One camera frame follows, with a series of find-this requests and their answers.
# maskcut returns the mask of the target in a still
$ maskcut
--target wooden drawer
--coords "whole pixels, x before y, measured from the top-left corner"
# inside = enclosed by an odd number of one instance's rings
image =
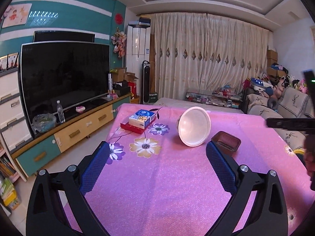
[[[0,129],[6,127],[10,122],[24,116],[21,97],[13,98],[0,105]]]
[[[2,136],[7,143],[9,151],[22,145],[23,142],[26,142],[32,137],[25,119],[3,131]]]
[[[114,118],[116,118],[116,116],[117,116],[117,108],[120,106],[120,105],[122,105],[122,104],[124,104],[124,103],[130,103],[130,97],[127,97],[127,98],[124,98],[124,99],[122,99],[122,100],[119,100],[119,101],[117,101],[117,102],[115,102],[115,103],[113,103],[113,110],[115,110],[115,112],[114,112]]]
[[[61,152],[113,119],[112,106],[107,106],[55,133]]]
[[[18,72],[1,76],[0,101],[19,93]]]
[[[53,158],[61,154],[55,137],[52,135],[16,158],[27,176],[45,166]]]
[[[89,129],[89,134],[114,119],[112,110],[113,108],[110,105],[87,117],[88,122],[86,126]]]

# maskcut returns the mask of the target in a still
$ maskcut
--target metal screw cap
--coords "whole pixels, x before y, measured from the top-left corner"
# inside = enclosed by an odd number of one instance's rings
[[[277,172],[276,172],[276,171],[274,171],[274,170],[270,170],[270,175],[272,175],[272,176],[276,176],[276,175],[277,175]]]
[[[46,170],[40,170],[38,174],[39,174],[40,176],[42,176],[42,175],[44,175],[45,173],[46,173]]]
[[[242,165],[241,166],[241,171],[247,172],[248,171],[248,167],[246,165]]]
[[[68,167],[68,171],[72,172],[72,171],[75,171],[77,169],[77,166],[75,165],[71,165]]]

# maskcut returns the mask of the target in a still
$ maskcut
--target red box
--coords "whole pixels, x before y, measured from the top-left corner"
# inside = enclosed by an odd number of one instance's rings
[[[137,96],[137,84],[135,82],[128,82],[128,86],[131,87],[131,92],[134,94],[134,96]]]

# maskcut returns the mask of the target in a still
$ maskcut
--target white stripe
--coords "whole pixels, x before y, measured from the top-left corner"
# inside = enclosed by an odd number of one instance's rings
[[[71,4],[71,5],[86,8],[92,11],[96,11],[103,15],[107,15],[111,17],[111,12],[106,11],[96,6],[90,5],[88,3],[77,1],[77,0],[12,0],[12,2],[23,2],[23,1],[48,1],[48,2],[59,2],[59,3]]]
[[[72,32],[80,32],[87,34],[95,34],[95,38],[109,40],[108,34],[101,34],[91,31],[79,30],[79,29],[70,29],[70,28],[28,28],[22,30],[15,30],[7,33],[0,34],[0,41],[6,41],[14,38],[25,37],[25,36],[33,36],[34,31],[72,31]]]

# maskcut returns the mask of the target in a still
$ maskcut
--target curtain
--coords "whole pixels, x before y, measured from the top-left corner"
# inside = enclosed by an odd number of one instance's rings
[[[184,99],[229,84],[239,93],[267,65],[268,30],[240,20],[197,13],[152,14],[155,87],[159,98]]]

